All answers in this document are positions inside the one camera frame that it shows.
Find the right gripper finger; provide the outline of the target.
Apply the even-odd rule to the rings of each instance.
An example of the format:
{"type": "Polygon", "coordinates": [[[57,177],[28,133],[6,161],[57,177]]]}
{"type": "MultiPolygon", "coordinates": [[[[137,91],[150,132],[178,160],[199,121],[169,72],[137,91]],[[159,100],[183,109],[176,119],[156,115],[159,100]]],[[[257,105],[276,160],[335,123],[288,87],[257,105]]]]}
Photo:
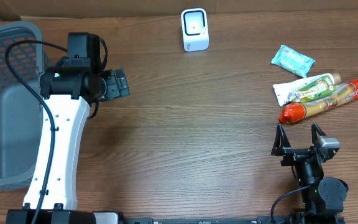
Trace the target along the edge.
{"type": "Polygon", "coordinates": [[[325,136],[324,131],[317,125],[317,123],[313,123],[311,125],[311,135],[312,135],[312,144],[315,145],[318,139],[318,136],[325,136]]]}
{"type": "Polygon", "coordinates": [[[271,155],[284,156],[289,150],[291,150],[290,142],[285,134],[282,124],[278,124],[271,155]]]}

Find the orange spaghetti packet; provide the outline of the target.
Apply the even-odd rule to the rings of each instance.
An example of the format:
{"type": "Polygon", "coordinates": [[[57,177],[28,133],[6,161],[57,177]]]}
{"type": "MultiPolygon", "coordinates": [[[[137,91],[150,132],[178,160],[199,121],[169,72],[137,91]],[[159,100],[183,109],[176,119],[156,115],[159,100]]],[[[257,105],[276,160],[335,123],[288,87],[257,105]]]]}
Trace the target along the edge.
{"type": "Polygon", "coordinates": [[[336,90],[329,96],[318,100],[286,105],[281,112],[279,121],[292,124],[323,111],[350,103],[358,99],[358,79],[336,85],[336,90]]]}

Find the green tea carton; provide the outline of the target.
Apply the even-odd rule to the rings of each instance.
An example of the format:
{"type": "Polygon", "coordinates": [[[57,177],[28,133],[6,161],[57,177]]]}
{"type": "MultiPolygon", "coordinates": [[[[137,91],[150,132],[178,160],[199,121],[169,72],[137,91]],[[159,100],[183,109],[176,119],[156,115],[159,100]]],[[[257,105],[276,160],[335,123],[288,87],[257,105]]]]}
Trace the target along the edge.
{"type": "Polygon", "coordinates": [[[326,80],[313,81],[295,92],[293,102],[303,103],[314,101],[332,94],[334,90],[335,85],[331,82],[327,82],[326,80]]]}

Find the white tube gold cap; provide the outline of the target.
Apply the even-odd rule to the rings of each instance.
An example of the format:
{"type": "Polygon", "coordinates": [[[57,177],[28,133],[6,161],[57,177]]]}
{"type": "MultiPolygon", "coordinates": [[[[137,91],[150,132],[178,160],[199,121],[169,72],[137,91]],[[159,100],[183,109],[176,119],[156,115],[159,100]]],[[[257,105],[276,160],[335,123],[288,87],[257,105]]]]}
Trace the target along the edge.
{"type": "Polygon", "coordinates": [[[313,77],[295,80],[293,82],[274,84],[273,90],[277,97],[278,104],[280,106],[284,106],[288,103],[293,102],[293,100],[295,99],[295,92],[297,90],[317,80],[326,80],[327,82],[331,82],[335,85],[336,89],[336,85],[341,83],[341,76],[338,73],[324,73],[313,77]]]}

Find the teal snack packet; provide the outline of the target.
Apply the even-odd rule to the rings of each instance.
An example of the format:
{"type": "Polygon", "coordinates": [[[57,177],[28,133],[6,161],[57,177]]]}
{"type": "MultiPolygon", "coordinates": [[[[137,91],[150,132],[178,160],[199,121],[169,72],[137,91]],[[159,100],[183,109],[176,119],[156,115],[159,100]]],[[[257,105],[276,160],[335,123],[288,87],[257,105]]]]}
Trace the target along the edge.
{"type": "Polygon", "coordinates": [[[286,45],[281,45],[271,64],[288,70],[301,78],[306,78],[315,60],[309,56],[303,55],[286,45]]]}

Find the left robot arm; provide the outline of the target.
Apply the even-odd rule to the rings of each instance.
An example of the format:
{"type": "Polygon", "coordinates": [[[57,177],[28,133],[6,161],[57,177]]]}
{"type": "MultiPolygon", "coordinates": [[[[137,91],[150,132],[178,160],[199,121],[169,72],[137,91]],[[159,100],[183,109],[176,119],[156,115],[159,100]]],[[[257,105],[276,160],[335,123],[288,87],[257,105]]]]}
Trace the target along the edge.
{"type": "Polygon", "coordinates": [[[42,105],[44,121],[30,187],[22,209],[9,210],[6,223],[110,223],[123,222],[121,212],[84,212],[77,209],[76,171],[81,136],[87,120],[94,118],[100,102],[129,96],[122,69],[106,69],[103,38],[87,32],[71,32],[64,49],[67,56],[40,76],[36,92],[14,70],[5,52],[8,69],[42,105]]]}

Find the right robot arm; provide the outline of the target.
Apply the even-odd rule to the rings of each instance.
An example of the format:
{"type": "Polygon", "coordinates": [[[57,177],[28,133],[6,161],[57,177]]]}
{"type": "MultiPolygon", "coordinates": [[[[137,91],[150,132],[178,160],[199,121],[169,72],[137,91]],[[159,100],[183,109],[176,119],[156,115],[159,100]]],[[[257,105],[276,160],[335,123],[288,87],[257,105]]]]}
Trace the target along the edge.
{"type": "Polygon", "coordinates": [[[293,149],[281,124],[277,126],[271,155],[281,157],[281,166],[291,167],[298,188],[280,196],[270,209],[270,223],[345,224],[338,214],[344,210],[349,186],[341,179],[325,177],[322,163],[332,159],[340,149],[337,138],[327,136],[316,124],[311,125],[312,143],[304,149],[293,149]],[[274,215],[277,204],[300,193],[303,208],[288,217],[274,215]]]}

